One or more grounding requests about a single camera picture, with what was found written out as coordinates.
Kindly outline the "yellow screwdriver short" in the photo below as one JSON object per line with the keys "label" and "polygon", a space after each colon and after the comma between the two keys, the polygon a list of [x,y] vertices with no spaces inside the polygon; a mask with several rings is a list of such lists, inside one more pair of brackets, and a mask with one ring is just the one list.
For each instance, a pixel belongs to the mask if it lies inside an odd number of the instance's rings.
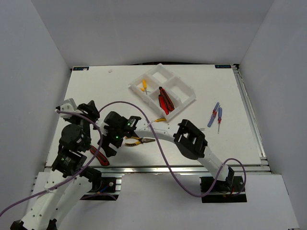
{"label": "yellow screwdriver short", "polygon": [[146,92],[146,91],[147,91],[147,92],[151,92],[151,91],[146,90],[146,89],[144,89],[144,88],[140,88],[140,90],[143,91],[143,92]]}

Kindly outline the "yellow screwdriver long shaft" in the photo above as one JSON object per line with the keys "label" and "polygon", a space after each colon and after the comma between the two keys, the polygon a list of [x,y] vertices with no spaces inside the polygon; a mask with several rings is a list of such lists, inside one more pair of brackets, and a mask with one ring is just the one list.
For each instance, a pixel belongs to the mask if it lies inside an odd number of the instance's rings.
{"label": "yellow screwdriver long shaft", "polygon": [[146,80],[142,80],[142,84],[143,84],[143,88],[144,88],[144,92],[146,93],[146,95],[148,94],[147,92],[147,83],[146,83]]}

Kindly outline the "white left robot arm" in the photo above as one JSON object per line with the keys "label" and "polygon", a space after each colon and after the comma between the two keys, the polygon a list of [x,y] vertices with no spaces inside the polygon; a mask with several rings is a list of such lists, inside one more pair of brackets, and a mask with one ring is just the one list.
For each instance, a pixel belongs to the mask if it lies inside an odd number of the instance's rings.
{"label": "white left robot arm", "polygon": [[94,101],[76,105],[67,99],[57,112],[69,124],[61,132],[49,178],[30,211],[12,223],[12,230],[56,230],[84,194],[101,187],[101,173],[84,155],[92,147],[91,128],[98,128],[100,114]]}

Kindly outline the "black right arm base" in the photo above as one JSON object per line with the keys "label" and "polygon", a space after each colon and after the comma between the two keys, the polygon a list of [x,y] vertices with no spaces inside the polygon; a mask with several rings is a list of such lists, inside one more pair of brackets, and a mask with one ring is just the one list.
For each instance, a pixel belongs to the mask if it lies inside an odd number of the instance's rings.
{"label": "black right arm base", "polygon": [[242,176],[235,176],[231,186],[217,181],[211,192],[207,196],[202,197],[201,201],[204,204],[246,203],[247,196],[243,182]]}

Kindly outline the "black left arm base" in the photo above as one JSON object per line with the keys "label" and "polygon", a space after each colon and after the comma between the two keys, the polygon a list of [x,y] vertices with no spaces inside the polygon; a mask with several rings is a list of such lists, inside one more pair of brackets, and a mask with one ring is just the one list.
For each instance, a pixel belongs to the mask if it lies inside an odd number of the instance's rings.
{"label": "black left arm base", "polygon": [[121,175],[102,174],[99,184],[95,184],[81,200],[116,201],[121,190]]}

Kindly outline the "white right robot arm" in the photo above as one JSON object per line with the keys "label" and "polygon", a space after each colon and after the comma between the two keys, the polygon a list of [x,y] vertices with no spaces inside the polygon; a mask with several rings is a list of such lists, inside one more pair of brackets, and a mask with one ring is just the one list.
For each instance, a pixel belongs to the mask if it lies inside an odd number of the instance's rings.
{"label": "white right robot arm", "polygon": [[139,116],[127,119],[111,111],[98,125],[103,133],[102,148],[107,157],[117,154],[111,145],[120,148],[125,137],[157,138],[174,143],[185,158],[198,161],[217,180],[220,190],[228,191],[234,185],[234,170],[212,152],[205,134],[189,120],[183,119],[176,126],[162,122],[149,124]]}

